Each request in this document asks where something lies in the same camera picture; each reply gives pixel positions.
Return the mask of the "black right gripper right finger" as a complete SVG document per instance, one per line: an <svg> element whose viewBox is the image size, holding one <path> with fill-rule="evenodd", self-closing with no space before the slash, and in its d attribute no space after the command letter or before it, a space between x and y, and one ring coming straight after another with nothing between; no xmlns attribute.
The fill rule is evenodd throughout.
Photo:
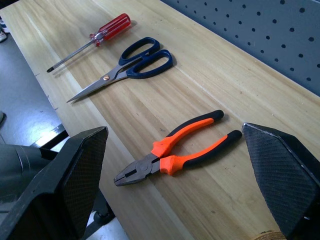
<svg viewBox="0 0 320 240"><path fill-rule="evenodd" d="M245 122L258 187L288 240L320 238L320 162L293 135Z"/></svg>

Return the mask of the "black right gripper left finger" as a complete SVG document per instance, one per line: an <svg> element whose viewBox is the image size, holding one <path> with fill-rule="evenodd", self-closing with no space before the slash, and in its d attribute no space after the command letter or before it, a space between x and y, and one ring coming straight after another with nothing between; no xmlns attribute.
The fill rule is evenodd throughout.
<svg viewBox="0 0 320 240"><path fill-rule="evenodd" d="M59 152L0 146L0 237L78 240L99 191L108 128L69 138Z"/></svg>

